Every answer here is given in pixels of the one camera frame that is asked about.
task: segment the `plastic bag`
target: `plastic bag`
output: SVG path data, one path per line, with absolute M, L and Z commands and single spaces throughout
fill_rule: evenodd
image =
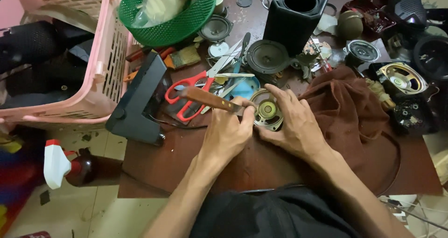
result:
M 187 0 L 143 0 L 132 23 L 133 28 L 148 28 L 171 20 L 182 12 Z

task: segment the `hand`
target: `hand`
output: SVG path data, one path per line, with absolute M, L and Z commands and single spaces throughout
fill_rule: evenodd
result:
M 221 172 L 243 150 L 247 140 L 252 136 L 255 104 L 239 96 L 232 102 L 246 107 L 241 123 L 235 114 L 214 109 L 196 166 Z
M 266 84 L 265 88 L 277 98 L 283 114 L 283 127 L 274 132 L 257 126 L 261 139 L 282 147 L 305 161 L 311 161 L 313 155 L 330 148 L 306 100 L 299 101 L 290 89 L 283 91 L 270 84 Z

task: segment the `green plastic basket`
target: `green plastic basket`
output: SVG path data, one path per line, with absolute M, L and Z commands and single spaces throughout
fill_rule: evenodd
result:
M 144 46 L 168 46 L 180 42 L 197 32 L 215 9 L 216 0 L 196 0 L 175 18 L 153 27 L 132 28 L 137 15 L 137 6 L 142 0 L 122 0 L 118 17 L 132 33 L 135 40 Z

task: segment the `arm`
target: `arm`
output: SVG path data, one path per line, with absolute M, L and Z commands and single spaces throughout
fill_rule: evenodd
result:
M 227 164 L 240 153 L 252 136 L 255 109 L 241 97 L 233 103 L 247 107 L 241 123 L 238 117 L 214 109 L 204 143 L 193 158 L 184 178 L 170 195 L 157 218 L 142 233 L 142 238 L 186 238 L 211 186 Z
M 345 162 L 331 149 L 306 100 L 299 101 L 291 90 L 266 84 L 283 113 L 283 128 L 272 132 L 257 128 L 260 137 L 302 158 L 325 178 L 328 190 L 344 207 L 344 218 L 368 238 L 413 237 L 395 216 L 373 195 Z

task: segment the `tile floor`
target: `tile floor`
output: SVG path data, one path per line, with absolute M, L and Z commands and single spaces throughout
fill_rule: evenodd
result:
M 426 7 L 448 7 L 448 0 L 423 0 Z M 92 133 L 89 142 L 81 140 L 83 134 L 53 132 L 66 149 L 90 147 L 94 155 L 123 159 L 126 139 L 109 132 Z M 447 134 L 425 136 L 432 155 L 448 149 Z M 136 238 L 152 219 L 165 199 L 117 199 L 118 186 L 76 188 L 63 182 L 60 189 L 50 190 L 50 202 L 41 206 L 39 195 L 48 190 L 42 186 L 31 195 L 24 209 L 5 238 L 14 238 L 41 230 L 55 238 Z M 448 211 L 448 197 L 423 196 L 423 206 Z M 425 211 L 428 218 L 444 223 L 448 213 Z M 426 225 L 416 218 L 408 218 L 415 236 L 426 233 Z M 440 231 L 438 238 L 448 238 L 448 232 Z

